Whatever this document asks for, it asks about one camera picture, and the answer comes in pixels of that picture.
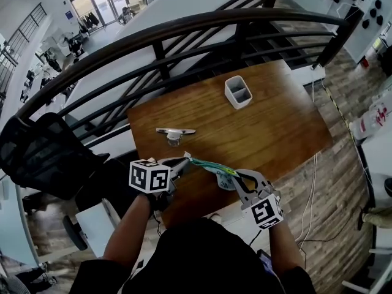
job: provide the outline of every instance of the black t-shirt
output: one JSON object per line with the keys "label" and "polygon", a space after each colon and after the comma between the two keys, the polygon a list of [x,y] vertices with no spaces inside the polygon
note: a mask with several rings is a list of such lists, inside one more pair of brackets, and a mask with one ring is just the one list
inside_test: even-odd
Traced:
{"label": "black t-shirt", "polygon": [[70,293],[117,293],[124,283],[122,293],[126,294],[209,289],[315,293],[302,268],[287,271],[279,281],[265,271],[262,261],[240,237],[205,218],[166,230],[147,265],[133,278],[129,275],[129,270],[108,260],[83,262]]}

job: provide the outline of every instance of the white table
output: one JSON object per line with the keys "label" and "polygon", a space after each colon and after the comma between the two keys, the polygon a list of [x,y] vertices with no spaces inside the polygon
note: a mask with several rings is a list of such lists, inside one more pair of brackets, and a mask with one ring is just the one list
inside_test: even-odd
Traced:
{"label": "white table", "polygon": [[3,255],[37,267],[78,251],[76,246],[38,256],[23,210],[20,187],[9,176],[0,181],[0,251]]}

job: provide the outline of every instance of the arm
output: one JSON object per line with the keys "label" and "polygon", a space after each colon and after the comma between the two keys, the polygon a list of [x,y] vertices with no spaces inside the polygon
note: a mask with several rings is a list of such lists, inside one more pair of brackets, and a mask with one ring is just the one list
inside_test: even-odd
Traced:
{"label": "arm", "polygon": [[282,221],[269,230],[272,266],[278,277],[296,267],[305,269],[300,250],[295,243],[286,221]]}
{"label": "arm", "polygon": [[103,259],[119,263],[131,270],[139,256],[150,216],[150,202],[139,195],[121,219],[105,248]]}

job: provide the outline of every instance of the wooden floor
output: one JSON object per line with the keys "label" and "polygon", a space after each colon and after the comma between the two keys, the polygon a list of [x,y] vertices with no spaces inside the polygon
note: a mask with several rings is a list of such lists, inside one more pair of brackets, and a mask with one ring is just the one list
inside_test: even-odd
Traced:
{"label": "wooden floor", "polygon": [[[290,0],[278,0],[277,7],[295,7]],[[315,28],[309,23],[290,23],[285,30]],[[328,87],[343,112],[350,121],[366,111],[385,75],[375,58],[368,58],[367,69],[357,66],[342,50],[326,68],[324,85]],[[308,242],[303,244],[307,254],[306,269],[310,274],[317,293],[342,293],[341,281],[349,279],[368,257],[372,244],[371,226],[364,225],[356,230],[360,207],[368,200],[368,189],[364,173],[347,128],[330,98],[320,83],[315,83],[314,103],[325,120],[334,144],[317,154],[317,175],[313,203],[312,230],[308,239],[329,239],[341,231],[339,236],[327,243]],[[301,233],[301,216],[308,201],[312,183],[313,161],[310,159],[280,180],[274,182],[282,193],[282,208],[295,237]],[[29,217],[29,226],[39,254],[46,254],[71,242],[61,219],[65,213],[75,212],[72,202],[49,199],[46,211],[38,211]],[[309,209],[305,214],[305,234],[309,227]],[[154,249],[156,225],[149,223],[144,250]],[[261,245],[268,250],[268,241],[260,235],[254,246]],[[46,293],[68,293],[80,262],[92,258],[90,251],[77,252],[64,260],[49,265],[51,274],[57,275],[58,285]],[[5,262],[8,271],[17,271],[11,260]]]}

